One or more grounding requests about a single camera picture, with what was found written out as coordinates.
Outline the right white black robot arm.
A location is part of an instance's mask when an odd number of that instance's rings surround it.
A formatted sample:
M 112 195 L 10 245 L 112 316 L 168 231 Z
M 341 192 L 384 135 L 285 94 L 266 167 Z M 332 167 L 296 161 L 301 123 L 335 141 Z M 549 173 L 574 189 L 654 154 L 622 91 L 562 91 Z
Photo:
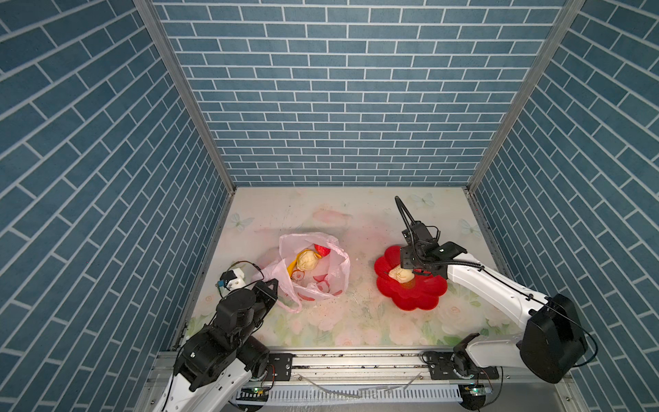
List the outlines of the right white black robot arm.
M 578 311 L 564 295 L 544 295 L 488 268 L 463 247 L 431 234 L 421 221 L 407 223 L 407 245 L 401 251 L 404 269 L 439 276 L 479 295 L 520 329 L 509 336 L 472 333 L 453 349 L 456 374 L 471 378 L 488 367 L 526 368 L 557 384 L 588 349 L 587 332 Z

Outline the large cream fake bun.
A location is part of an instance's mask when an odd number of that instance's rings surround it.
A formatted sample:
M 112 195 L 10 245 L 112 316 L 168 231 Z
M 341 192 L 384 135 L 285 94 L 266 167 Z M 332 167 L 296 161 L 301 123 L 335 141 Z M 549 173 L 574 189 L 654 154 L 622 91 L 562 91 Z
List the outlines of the large cream fake bun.
M 319 263 L 320 258 L 312 250 L 307 250 L 307 252 L 299 259 L 298 261 L 298 271 L 312 271 L 316 268 Z

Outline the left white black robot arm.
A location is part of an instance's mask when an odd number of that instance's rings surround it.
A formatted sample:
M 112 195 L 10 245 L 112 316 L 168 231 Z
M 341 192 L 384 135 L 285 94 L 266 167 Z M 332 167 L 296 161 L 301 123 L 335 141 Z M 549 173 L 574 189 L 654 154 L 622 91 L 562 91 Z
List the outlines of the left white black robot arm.
M 154 411 L 220 411 L 265 373 L 269 349 L 253 333 L 276 305 L 278 281 L 256 281 L 222 298 L 209 324 L 178 351 Z

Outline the red fake fruit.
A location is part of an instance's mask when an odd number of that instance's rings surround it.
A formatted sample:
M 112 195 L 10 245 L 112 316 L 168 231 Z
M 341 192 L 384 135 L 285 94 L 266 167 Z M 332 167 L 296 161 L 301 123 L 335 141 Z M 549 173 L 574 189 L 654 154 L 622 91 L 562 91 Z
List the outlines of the red fake fruit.
M 329 247 L 323 247 L 322 245 L 314 244 L 314 250 L 316 255 L 322 259 L 324 257 L 327 257 L 331 254 L 331 249 Z

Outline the red flower-shaped plate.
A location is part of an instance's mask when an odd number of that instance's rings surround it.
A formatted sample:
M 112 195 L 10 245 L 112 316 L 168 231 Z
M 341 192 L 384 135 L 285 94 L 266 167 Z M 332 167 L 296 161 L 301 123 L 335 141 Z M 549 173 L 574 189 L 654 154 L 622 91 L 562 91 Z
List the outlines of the red flower-shaped plate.
M 401 247 L 388 247 L 379 257 L 374 270 L 377 288 L 403 311 L 416 309 L 430 311 L 437 307 L 439 298 L 448 291 L 447 281 L 440 276 L 422 276 L 401 266 Z

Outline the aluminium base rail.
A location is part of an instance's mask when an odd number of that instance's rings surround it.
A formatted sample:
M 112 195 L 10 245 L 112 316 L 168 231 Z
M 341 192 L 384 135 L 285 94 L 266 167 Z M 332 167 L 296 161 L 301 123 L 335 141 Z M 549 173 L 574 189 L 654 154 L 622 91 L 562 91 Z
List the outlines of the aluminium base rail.
M 461 379 L 450 352 L 420 348 L 287 350 L 250 353 L 217 380 L 190 389 L 174 374 L 174 352 L 161 352 L 136 411 L 585 411 L 573 377 L 548 384 L 514 367 Z

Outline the yellow fake banana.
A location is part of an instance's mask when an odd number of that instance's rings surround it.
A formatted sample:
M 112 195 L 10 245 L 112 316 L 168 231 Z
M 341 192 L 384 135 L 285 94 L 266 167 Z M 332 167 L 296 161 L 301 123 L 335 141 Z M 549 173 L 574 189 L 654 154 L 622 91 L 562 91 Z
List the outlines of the yellow fake banana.
M 293 259 L 293 261 L 288 265 L 287 271 L 289 276 L 293 276 L 293 273 L 297 271 L 298 269 L 298 261 L 299 259 L 307 252 L 307 250 L 303 250 L 302 252 L 298 253 L 296 257 Z

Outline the small cream fake bun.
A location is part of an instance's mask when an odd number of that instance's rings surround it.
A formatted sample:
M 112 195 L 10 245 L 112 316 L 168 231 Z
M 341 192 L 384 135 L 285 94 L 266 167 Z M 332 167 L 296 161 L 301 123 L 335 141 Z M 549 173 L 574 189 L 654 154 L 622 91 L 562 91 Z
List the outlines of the small cream fake bun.
M 398 265 L 389 271 L 389 277 L 400 284 L 409 283 L 415 279 L 415 273 L 411 270 L 403 269 Z

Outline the pink plastic bag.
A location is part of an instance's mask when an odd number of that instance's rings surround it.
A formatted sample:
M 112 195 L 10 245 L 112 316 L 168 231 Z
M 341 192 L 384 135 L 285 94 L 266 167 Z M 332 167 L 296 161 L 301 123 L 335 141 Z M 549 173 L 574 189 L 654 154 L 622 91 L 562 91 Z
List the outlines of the pink plastic bag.
M 278 305 L 291 313 L 305 302 L 331 300 L 348 288 L 351 261 L 339 240 L 327 233 L 291 233 L 279 238 L 278 259 L 264 270 L 278 281 Z

